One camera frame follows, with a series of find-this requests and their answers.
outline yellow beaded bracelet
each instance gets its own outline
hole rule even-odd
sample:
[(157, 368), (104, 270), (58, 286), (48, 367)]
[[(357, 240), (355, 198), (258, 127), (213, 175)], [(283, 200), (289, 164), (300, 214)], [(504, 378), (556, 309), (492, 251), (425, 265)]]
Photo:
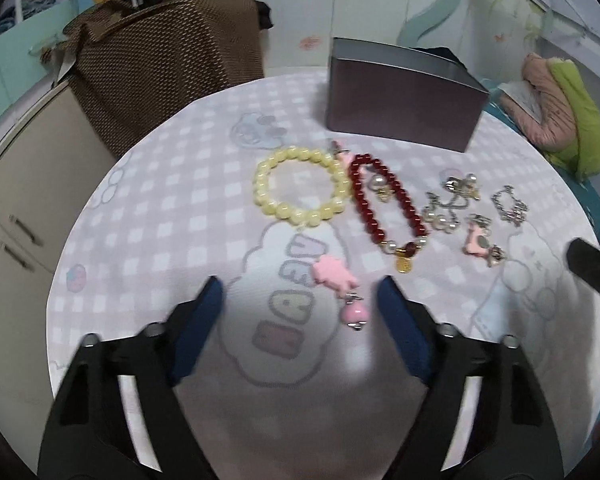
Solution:
[[(269, 173), (280, 162), (293, 159), (320, 164), (331, 173), (331, 180), (334, 183), (331, 199), (318, 209), (305, 211), (286, 202), (272, 200), (269, 196)], [(253, 177), (253, 200), (265, 215), (275, 215), (276, 218), (286, 220), (298, 227), (316, 227), (322, 220), (330, 220), (334, 214), (344, 211), (345, 199), (350, 193), (350, 186), (351, 181), (347, 177), (347, 172), (331, 153), (289, 146), (275, 151), (271, 156), (258, 163)]]

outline cabinet handle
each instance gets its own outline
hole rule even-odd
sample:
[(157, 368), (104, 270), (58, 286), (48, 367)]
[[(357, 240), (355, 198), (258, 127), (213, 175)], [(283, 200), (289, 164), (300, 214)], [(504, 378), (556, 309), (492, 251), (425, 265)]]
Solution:
[(29, 272), (33, 272), (33, 266), (30, 263), (28, 263), (23, 257), (21, 257), (18, 253), (16, 253), (13, 249), (11, 249), (6, 243), (0, 242), (0, 248), (11, 258), (16, 260), (19, 266), (21, 266), (23, 269), (28, 270)]
[(27, 237), (29, 237), (29, 240), (31, 240), (32, 244), (42, 246), (42, 240), (40, 240), (40, 238), (33, 234), (33, 231), (29, 229), (26, 225), (24, 225), (22, 220), (20, 220), (17, 216), (9, 215), (9, 221), (17, 225), (17, 227), (19, 227), (22, 230), (22, 232), (26, 234)]

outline gold pendant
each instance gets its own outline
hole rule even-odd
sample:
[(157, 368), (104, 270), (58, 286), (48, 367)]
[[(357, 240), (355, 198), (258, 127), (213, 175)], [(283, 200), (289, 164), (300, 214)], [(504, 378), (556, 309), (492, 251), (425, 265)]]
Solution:
[(395, 268), (398, 270), (398, 272), (410, 272), (411, 270), (411, 259), (410, 258), (404, 258), (404, 257), (398, 257), (395, 261)]
[(394, 195), (394, 190), (391, 189), (389, 186), (382, 186), (376, 191), (376, 193), (378, 194), (378, 198), (382, 202), (389, 202), (389, 200), (391, 200), (391, 197)]

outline brown woven blanket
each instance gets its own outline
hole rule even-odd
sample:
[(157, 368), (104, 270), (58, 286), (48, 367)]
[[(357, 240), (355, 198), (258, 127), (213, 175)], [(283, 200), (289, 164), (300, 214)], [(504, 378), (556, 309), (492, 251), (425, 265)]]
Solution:
[(136, 11), (91, 7), (64, 28), (76, 55), (68, 79), (120, 157), (190, 102), (264, 77), (253, 0), (163, 0)]

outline table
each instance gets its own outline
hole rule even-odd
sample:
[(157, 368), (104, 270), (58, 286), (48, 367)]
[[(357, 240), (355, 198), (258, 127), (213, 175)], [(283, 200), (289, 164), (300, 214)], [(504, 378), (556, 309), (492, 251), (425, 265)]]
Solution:
[[(318, 70), (266, 78), (200, 99), (112, 168), (67, 240), (49, 295), (54, 392), (85, 333), (133, 335), (195, 297), (214, 274), (226, 287), (224, 311), (196, 373), (176, 394), (218, 476), (380, 478), (425, 391), (404, 370), (381, 317), (372, 312), (362, 332), (350, 330), (338, 322), (339, 303), (323, 286), (310, 289), (315, 306), (308, 319), (285, 321), (269, 307), (274, 292), (308, 290), (285, 279), (281, 267), (301, 269), (327, 248), (346, 260), (370, 306), (374, 284), (392, 274), (439, 322), (491, 340), (519, 335), (552, 410), (565, 465), (573, 466), (600, 408), (600, 297), (564, 266), (572, 238), (596, 243), (583, 210), (542, 156), (487, 114), (466, 153), (328, 132), (326, 77)], [(521, 228), (494, 221), (492, 236), (510, 260), (489, 269), (463, 254), (463, 226), (451, 235), (435, 232), (413, 271), (398, 274), (350, 205), (301, 233), (264, 216), (253, 204), (251, 181), (267, 150), (325, 148), (330, 137), (384, 160), (418, 208), (426, 191), (442, 192), (440, 180), (451, 174), (475, 173), (484, 197), (515, 186), (530, 208), (528, 221)], [(280, 199), (316, 207), (331, 192), (320, 167), (286, 162), (275, 171), (272, 194)], [(374, 209), (391, 238), (411, 238), (395, 203)], [(469, 212), (496, 215), (490, 200)], [(297, 355), (277, 352), (275, 334), (272, 346), (254, 345), (263, 320), (300, 332)], [(124, 385), (134, 443), (142, 461), (155, 465), (133, 386)], [(475, 387), (447, 464), (462, 455)]]

